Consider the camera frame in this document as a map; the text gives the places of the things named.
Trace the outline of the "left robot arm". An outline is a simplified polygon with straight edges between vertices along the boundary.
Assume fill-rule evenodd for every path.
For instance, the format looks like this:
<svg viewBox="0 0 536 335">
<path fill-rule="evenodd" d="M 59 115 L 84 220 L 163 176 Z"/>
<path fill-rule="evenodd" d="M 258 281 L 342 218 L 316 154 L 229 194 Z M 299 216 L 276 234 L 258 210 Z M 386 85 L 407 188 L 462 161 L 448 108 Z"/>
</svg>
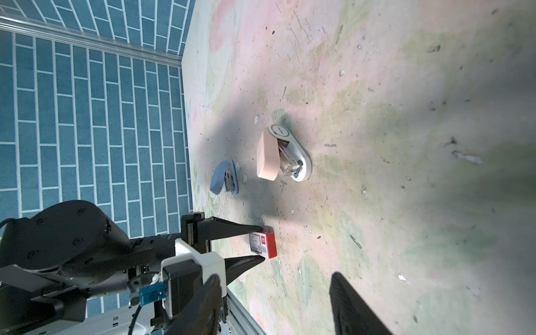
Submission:
<svg viewBox="0 0 536 335">
<path fill-rule="evenodd" d="M 213 252 L 260 227 L 202 212 L 182 216 L 180 233 L 132 239 L 83 200 L 1 226 L 3 334 L 215 333 L 228 285 L 264 261 Z"/>
</svg>

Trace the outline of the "red staple box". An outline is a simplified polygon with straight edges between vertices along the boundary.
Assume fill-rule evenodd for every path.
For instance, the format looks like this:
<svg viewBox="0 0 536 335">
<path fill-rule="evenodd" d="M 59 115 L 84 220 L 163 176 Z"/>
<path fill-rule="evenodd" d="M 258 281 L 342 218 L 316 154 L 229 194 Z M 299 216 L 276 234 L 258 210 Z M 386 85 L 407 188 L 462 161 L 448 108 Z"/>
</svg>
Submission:
<svg viewBox="0 0 536 335">
<path fill-rule="evenodd" d="M 260 231 L 249 235 L 250 250 L 266 259 L 276 258 L 275 235 L 271 231 Z"/>
</svg>

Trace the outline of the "pink white mini stapler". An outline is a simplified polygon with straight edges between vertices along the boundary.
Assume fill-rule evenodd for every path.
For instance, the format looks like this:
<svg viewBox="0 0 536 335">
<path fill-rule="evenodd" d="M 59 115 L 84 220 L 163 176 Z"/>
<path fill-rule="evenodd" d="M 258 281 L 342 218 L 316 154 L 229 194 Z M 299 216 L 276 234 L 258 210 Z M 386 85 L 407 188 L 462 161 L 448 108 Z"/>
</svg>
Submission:
<svg viewBox="0 0 536 335">
<path fill-rule="evenodd" d="M 313 167 L 296 137 L 280 124 L 272 124 L 262 130 L 256 162 L 257 176 L 269 181 L 278 176 L 291 177 L 296 182 L 307 181 Z"/>
</svg>

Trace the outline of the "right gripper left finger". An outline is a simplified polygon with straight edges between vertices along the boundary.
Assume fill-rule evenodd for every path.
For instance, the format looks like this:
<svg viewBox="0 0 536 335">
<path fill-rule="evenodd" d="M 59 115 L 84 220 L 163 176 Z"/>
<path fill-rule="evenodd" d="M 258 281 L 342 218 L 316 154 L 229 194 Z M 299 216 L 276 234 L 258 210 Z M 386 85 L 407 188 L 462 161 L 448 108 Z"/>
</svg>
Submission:
<svg viewBox="0 0 536 335">
<path fill-rule="evenodd" d="M 218 333 L 221 309 L 221 282 L 211 275 L 186 308 L 174 319 L 165 335 Z"/>
</svg>

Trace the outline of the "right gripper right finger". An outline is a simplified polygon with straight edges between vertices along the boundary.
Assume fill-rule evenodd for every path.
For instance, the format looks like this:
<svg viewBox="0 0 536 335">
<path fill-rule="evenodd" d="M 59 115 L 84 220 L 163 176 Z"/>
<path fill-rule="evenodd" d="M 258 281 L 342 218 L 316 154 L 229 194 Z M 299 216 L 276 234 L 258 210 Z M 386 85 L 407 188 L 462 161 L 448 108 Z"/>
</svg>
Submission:
<svg viewBox="0 0 536 335">
<path fill-rule="evenodd" d="M 329 296 L 336 335 L 392 334 L 342 273 L 333 273 Z"/>
</svg>

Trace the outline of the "blue mini stapler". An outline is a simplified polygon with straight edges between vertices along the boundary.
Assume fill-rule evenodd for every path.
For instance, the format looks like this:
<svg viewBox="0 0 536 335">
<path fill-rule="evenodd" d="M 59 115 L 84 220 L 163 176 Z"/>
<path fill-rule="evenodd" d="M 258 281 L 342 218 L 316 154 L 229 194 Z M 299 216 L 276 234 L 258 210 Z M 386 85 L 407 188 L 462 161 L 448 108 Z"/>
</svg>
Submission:
<svg viewBox="0 0 536 335">
<path fill-rule="evenodd" d="M 239 192 L 236 168 L 232 160 L 223 160 L 215 168 L 209 190 L 219 195 L 225 189 L 226 193 L 233 196 Z"/>
</svg>

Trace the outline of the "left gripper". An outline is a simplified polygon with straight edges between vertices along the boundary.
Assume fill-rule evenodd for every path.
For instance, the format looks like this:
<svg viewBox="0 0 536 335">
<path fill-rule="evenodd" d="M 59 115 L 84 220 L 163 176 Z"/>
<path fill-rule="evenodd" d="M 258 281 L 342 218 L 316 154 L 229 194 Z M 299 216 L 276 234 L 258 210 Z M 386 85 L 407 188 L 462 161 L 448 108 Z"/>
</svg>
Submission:
<svg viewBox="0 0 536 335">
<path fill-rule="evenodd" d="M 223 259 L 212 251 L 211 241 L 240 235 L 259 233 L 262 226 L 239 224 L 212 216 L 208 219 L 202 212 L 182 216 L 181 237 L 174 241 L 175 256 L 161 262 L 161 269 L 193 260 L 202 268 L 202 282 L 213 274 L 220 279 L 222 293 L 227 293 L 227 285 L 265 261 L 261 255 L 246 255 Z"/>
</svg>

